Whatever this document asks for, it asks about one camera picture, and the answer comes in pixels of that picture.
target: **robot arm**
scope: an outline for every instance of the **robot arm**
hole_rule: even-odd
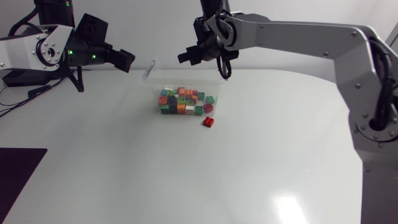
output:
[[[229,13],[218,0],[201,0],[198,42],[178,56],[192,65],[217,58],[224,78],[238,50],[264,47],[334,61],[338,89],[349,110],[354,147],[363,161],[362,224],[398,223],[398,56],[369,27],[274,22]]]
[[[0,39],[0,69],[41,70],[50,78],[69,78],[83,92],[81,67],[111,63],[128,72],[135,59],[125,50],[115,51],[105,42],[108,23],[85,14],[75,29],[72,0],[34,0],[35,9]],[[28,21],[39,14],[41,26]],[[14,35],[22,25],[34,27],[22,35]],[[77,67],[78,78],[69,67]]]
[[[0,68],[55,71],[67,44],[72,27],[55,25],[41,29],[55,28],[46,33],[10,36],[0,39]]]

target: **white table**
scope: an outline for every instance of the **white table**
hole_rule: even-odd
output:
[[[359,223],[361,160],[334,83],[234,70],[209,129],[157,114],[142,73],[85,72],[84,93],[65,80],[0,119],[0,147],[49,150],[5,223]]]

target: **red toy block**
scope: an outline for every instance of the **red toy block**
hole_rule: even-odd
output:
[[[167,96],[160,96],[159,97],[159,105],[160,106],[167,105]]]
[[[214,107],[213,107],[213,105],[207,103],[207,104],[203,105],[203,109],[205,110],[206,113],[210,113],[213,111]]]
[[[195,104],[195,105],[198,103],[198,97],[197,96],[192,96],[191,100],[192,100],[193,104]]]
[[[209,128],[211,128],[213,124],[214,124],[214,119],[213,119],[213,118],[207,117],[207,118],[203,121],[203,125],[206,126],[206,127],[209,127]]]

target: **green toy block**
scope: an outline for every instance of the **green toy block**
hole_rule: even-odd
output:
[[[199,92],[198,93],[198,100],[205,100],[205,93],[204,92]]]
[[[173,93],[173,91],[171,91],[171,90],[167,90],[167,92],[166,92],[166,96],[174,96],[174,93]]]
[[[162,112],[162,114],[169,114],[169,106],[168,105],[161,106],[160,111]]]
[[[177,98],[177,104],[185,104],[185,98],[184,97],[178,97]]]
[[[185,102],[185,105],[187,105],[187,106],[195,106],[195,104],[193,103],[192,100],[187,100],[187,101]]]
[[[206,97],[206,103],[214,104],[214,98],[213,98],[213,96],[207,96],[207,97]]]
[[[202,115],[203,114],[203,107],[202,106],[196,106],[195,107],[195,115]]]

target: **clear plastic bin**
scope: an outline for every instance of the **clear plastic bin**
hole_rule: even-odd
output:
[[[216,69],[203,68],[179,64],[177,57],[156,57],[151,62],[142,80],[152,89],[160,114],[214,115],[225,81]]]

